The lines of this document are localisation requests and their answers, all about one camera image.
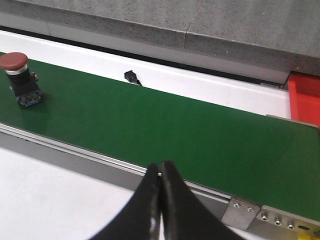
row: red button cap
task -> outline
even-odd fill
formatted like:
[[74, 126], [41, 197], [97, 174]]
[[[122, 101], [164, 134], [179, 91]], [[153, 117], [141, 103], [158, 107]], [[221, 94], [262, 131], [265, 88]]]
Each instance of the red button cap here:
[[28, 62], [28, 57], [22, 52], [10, 52], [0, 56], [0, 68], [8, 71], [22, 69]]

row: white panel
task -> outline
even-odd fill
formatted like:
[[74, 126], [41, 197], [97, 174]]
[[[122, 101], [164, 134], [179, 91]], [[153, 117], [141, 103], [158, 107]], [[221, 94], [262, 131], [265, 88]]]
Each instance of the white panel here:
[[112, 55], [86, 48], [0, 31], [0, 51], [24, 52], [29, 58], [119, 81], [133, 70], [142, 85], [260, 115], [290, 118], [286, 90], [231, 80]]

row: green belt surface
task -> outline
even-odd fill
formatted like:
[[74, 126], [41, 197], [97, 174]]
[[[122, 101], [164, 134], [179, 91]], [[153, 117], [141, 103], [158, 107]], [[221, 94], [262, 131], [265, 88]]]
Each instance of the green belt surface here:
[[2, 70], [0, 122], [143, 167], [172, 160], [186, 180], [320, 222], [316, 128], [34, 60], [28, 65], [45, 102], [21, 109]]

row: white surface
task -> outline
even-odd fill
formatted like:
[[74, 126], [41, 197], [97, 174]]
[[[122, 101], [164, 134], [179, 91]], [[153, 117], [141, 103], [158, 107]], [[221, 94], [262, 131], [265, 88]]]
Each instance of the white surface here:
[[0, 31], [0, 52], [126, 81], [133, 70], [142, 85], [176, 95], [253, 112], [290, 118], [289, 93], [281, 89], [177, 69], [86, 48]]
[[85, 240], [132, 191], [0, 147], [0, 239]]

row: conveyor belt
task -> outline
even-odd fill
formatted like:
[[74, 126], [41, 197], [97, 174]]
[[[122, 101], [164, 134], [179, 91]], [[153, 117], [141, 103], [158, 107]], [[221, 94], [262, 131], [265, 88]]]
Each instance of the conveyor belt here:
[[0, 122], [320, 221], [316, 128], [42, 62], [45, 102], [20, 109], [0, 73]]

